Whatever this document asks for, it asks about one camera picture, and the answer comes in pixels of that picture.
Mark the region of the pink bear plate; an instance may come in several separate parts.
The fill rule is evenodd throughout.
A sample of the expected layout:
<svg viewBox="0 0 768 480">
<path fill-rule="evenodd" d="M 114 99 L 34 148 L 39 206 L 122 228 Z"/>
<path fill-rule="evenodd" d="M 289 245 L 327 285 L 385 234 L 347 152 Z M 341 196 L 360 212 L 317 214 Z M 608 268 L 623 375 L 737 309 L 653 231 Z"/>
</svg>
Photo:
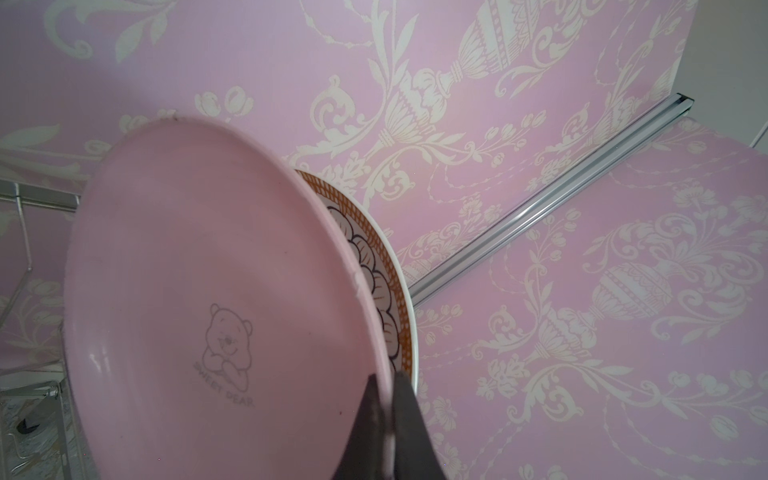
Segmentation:
<svg viewBox="0 0 768 480">
<path fill-rule="evenodd" d="M 63 341 L 104 479 L 328 479 L 368 378 L 371 283 L 291 168 L 194 119 L 127 134 L 70 238 Z"/>
</svg>

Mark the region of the petal pattern plate orange rim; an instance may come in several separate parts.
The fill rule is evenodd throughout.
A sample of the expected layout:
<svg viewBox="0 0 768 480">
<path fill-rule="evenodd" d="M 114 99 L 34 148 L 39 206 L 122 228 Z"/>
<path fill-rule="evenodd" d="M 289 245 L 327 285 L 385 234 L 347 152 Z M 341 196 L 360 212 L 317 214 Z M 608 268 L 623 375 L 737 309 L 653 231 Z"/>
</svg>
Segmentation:
<svg viewBox="0 0 768 480">
<path fill-rule="evenodd" d="M 371 290 L 391 368 L 418 387 L 418 341 L 413 303 L 404 274 L 383 230 L 353 198 L 327 181 L 298 174 L 320 197 L 338 223 Z"/>
</svg>

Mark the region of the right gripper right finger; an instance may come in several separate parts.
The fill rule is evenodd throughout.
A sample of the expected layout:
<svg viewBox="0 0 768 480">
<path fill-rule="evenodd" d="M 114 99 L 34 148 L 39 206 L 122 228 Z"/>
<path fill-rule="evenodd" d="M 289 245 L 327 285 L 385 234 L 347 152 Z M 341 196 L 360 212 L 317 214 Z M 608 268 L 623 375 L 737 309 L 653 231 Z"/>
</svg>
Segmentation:
<svg viewBox="0 0 768 480">
<path fill-rule="evenodd" d="M 397 372 L 393 386 L 394 478 L 446 480 L 409 377 L 404 372 Z"/>
</svg>

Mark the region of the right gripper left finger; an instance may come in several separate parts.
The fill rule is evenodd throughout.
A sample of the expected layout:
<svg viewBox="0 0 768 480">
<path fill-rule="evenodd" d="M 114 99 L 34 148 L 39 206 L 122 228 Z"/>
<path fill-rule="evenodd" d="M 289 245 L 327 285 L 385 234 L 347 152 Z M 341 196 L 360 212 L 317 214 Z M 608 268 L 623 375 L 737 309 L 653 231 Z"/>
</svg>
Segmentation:
<svg viewBox="0 0 768 480">
<path fill-rule="evenodd" d="M 376 375 L 366 388 L 333 480 L 383 480 L 386 416 Z"/>
</svg>

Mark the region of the chrome wire dish rack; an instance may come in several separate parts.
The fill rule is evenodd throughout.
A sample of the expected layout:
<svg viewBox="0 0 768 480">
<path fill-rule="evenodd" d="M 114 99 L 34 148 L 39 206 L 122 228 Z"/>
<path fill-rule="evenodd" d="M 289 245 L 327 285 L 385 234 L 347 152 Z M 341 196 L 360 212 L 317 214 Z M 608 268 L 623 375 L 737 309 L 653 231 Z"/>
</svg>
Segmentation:
<svg viewBox="0 0 768 480">
<path fill-rule="evenodd" d="M 1 476 L 95 479 L 62 341 L 67 243 L 79 200 L 1 183 Z"/>
</svg>

